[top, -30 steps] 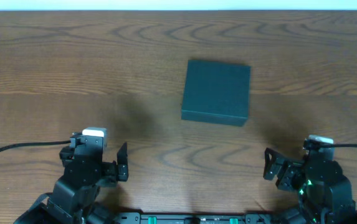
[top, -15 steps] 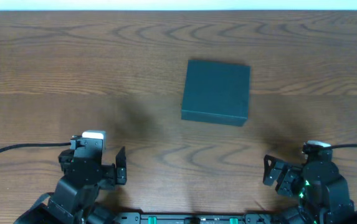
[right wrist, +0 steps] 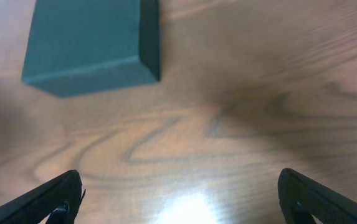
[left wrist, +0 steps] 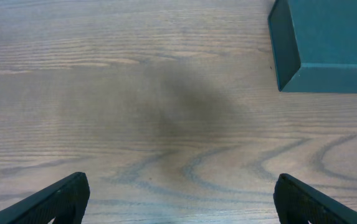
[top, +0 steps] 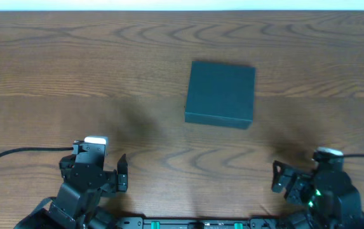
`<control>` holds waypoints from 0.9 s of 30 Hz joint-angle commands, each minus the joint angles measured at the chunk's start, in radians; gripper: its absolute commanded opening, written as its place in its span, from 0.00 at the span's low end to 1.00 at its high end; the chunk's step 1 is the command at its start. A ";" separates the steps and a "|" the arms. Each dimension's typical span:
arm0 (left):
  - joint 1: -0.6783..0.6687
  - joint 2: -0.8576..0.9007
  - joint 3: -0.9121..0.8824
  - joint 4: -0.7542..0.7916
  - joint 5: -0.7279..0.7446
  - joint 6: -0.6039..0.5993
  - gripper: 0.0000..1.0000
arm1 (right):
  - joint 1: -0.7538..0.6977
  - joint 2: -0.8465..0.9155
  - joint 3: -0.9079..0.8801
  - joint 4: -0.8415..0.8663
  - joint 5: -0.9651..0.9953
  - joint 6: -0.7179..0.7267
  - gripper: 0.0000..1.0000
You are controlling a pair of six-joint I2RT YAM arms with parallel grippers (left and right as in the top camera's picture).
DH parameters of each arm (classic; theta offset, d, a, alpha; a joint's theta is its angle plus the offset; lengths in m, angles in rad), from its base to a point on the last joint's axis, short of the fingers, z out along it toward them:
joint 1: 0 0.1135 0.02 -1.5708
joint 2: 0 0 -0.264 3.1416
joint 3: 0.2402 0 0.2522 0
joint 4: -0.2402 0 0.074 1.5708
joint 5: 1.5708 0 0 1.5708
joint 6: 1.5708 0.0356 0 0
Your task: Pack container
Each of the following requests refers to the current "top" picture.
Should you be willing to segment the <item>black gift box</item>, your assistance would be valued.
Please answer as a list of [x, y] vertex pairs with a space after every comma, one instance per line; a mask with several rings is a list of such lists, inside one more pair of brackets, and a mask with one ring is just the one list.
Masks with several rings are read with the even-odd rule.
[[185, 122], [247, 129], [253, 122], [256, 68], [193, 61]]

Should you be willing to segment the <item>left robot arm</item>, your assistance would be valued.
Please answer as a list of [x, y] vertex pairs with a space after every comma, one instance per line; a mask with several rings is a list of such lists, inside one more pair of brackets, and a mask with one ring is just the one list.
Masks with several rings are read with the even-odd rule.
[[128, 163], [122, 155], [116, 169], [105, 171], [105, 156], [105, 144], [75, 142], [59, 162], [64, 181], [57, 196], [42, 200], [15, 229], [115, 228], [117, 219], [98, 205], [102, 197], [127, 191]]

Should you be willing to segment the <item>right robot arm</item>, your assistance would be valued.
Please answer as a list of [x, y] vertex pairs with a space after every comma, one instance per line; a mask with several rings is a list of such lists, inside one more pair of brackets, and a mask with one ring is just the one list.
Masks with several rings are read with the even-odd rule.
[[277, 220], [275, 228], [364, 229], [361, 196], [343, 170], [344, 159], [318, 160], [311, 172], [273, 162], [272, 191], [304, 210]]

